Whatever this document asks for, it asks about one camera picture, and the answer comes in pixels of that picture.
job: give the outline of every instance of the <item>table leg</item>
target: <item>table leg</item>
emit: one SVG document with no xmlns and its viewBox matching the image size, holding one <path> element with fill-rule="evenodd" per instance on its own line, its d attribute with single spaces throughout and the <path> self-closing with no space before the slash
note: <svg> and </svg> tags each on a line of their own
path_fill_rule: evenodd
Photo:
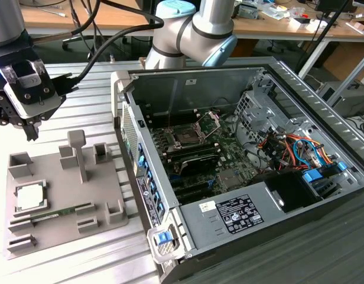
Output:
<svg viewBox="0 0 364 284">
<path fill-rule="evenodd" d="M 320 57 L 324 49 L 329 44 L 329 39 L 323 39 L 321 43 L 317 46 L 315 51 L 312 53 L 310 58 L 308 58 L 307 62 L 304 64 L 303 68 L 299 72 L 299 77 L 304 79 L 308 72 L 311 70 L 313 64 L 315 64 L 316 60 Z"/>
<path fill-rule="evenodd" d="M 342 82 L 342 84 L 337 88 L 334 94 L 328 100 L 328 104 L 333 106 L 344 90 L 346 90 L 354 79 L 357 78 L 359 73 L 364 69 L 364 58 L 359 62 L 359 64 L 354 68 L 350 75 Z"/>
</svg>

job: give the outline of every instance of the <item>aluminum profile table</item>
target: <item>aluminum profile table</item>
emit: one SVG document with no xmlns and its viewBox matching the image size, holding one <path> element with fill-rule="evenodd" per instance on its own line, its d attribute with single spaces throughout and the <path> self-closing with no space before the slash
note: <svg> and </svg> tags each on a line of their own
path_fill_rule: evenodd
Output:
<svg viewBox="0 0 364 284">
<path fill-rule="evenodd" d="M 69 72 L 78 75 L 85 65 L 52 64 L 47 70 L 52 77 Z M 111 72 L 138 68 L 138 62 L 96 64 L 80 90 L 68 94 L 52 119 L 43 122 L 36 142 L 28 143 L 23 131 L 11 125 L 0 127 L 0 283 L 159 283 L 110 112 Z M 30 156 L 56 153 L 59 145 L 67 143 L 67 132 L 76 129 L 85 131 L 86 147 L 106 142 L 111 148 L 129 224 L 5 260 L 1 252 L 7 154 L 23 150 Z"/>
<path fill-rule="evenodd" d="M 270 57 L 244 61 L 276 64 Z M 227 64 L 241 62 L 230 59 Z M 52 64 L 47 70 L 52 76 L 68 72 L 77 75 L 84 65 Z M 52 119 L 43 123 L 35 143 L 27 143 L 24 133 L 11 125 L 0 126 L 0 283 L 159 283 L 111 121 L 111 72 L 138 68 L 138 62 L 96 64 L 80 90 L 69 94 Z M 66 143 L 66 132 L 73 129 L 85 130 L 87 146 L 106 142 L 113 150 L 129 224 L 6 261 L 1 251 L 7 154 L 21 150 L 33 156 L 55 153 Z M 184 279 L 181 284 L 308 282 L 364 283 L 364 194 L 321 220 Z"/>
</svg>

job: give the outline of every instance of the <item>slotted aluminum surface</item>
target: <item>slotted aluminum surface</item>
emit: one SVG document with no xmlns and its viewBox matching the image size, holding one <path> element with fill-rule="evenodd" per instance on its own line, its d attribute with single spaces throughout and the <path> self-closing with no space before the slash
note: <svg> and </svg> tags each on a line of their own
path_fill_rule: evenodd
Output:
<svg viewBox="0 0 364 284">
<path fill-rule="evenodd" d="M 85 64 L 52 64 L 51 77 L 78 75 Z M 134 194 L 112 125 L 110 74 L 121 69 L 139 69 L 138 62 L 97 63 L 80 89 L 67 95 L 52 119 L 43 122 L 39 139 L 28 143 L 22 130 L 0 127 L 0 283 L 159 283 Z M 67 144 L 67 132 L 83 129 L 86 146 L 106 142 L 112 150 L 125 200 L 129 224 L 81 240 L 5 260 L 3 243 L 6 160 L 9 153 L 27 151 L 30 156 L 55 153 Z"/>
</svg>

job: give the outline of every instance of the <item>motherboard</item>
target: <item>motherboard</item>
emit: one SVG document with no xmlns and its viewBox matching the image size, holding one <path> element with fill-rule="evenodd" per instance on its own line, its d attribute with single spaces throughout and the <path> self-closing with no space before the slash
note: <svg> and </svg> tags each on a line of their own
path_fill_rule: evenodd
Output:
<svg viewBox="0 0 364 284">
<path fill-rule="evenodd" d="M 258 173 L 235 137 L 235 126 L 213 111 L 196 122 L 150 133 L 181 204 L 246 186 Z"/>
</svg>

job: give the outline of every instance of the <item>circuit board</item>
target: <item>circuit board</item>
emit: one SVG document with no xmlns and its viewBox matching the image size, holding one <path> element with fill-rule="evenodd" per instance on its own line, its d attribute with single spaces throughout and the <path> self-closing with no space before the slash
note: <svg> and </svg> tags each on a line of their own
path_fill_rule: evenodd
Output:
<svg viewBox="0 0 364 284">
<path fill-rule="evenodd" d="M 218 144 L 217 162 L 208 171 L 197 170 L 193 175 L 180 176 L 164 162 L 171 186 L 182 204 L 239 189 L 258 173 L 233 135 L 230 125 L 216 117 L 213 120 L 206 115 L 196 123 L 150 130 L 163 161 L 166 151 L 178 152 L 183 143 L 185 150 L 199 144 Z"/>
</svg>

